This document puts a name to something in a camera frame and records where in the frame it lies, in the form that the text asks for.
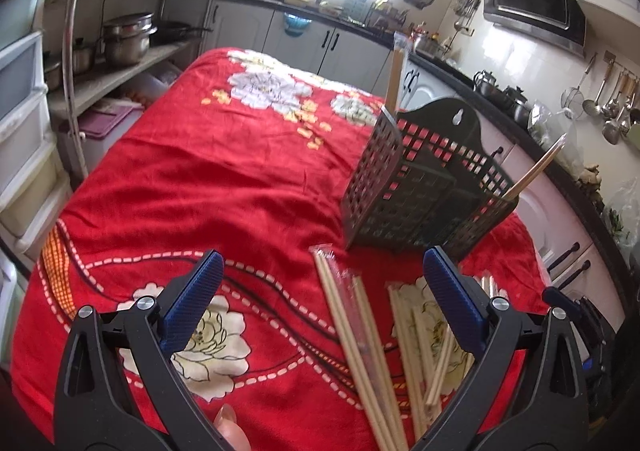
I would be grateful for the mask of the person's left hand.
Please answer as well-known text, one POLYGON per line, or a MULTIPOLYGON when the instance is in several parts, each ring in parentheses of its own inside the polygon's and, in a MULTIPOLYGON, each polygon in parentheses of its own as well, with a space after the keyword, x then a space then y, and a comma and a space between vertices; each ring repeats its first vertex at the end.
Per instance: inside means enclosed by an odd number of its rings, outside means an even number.
POLYGON ((223 405, 216 415, 214 427, 229 442, 234 451, 250 451, 250 442, 239 427, 231 405, 223 405))

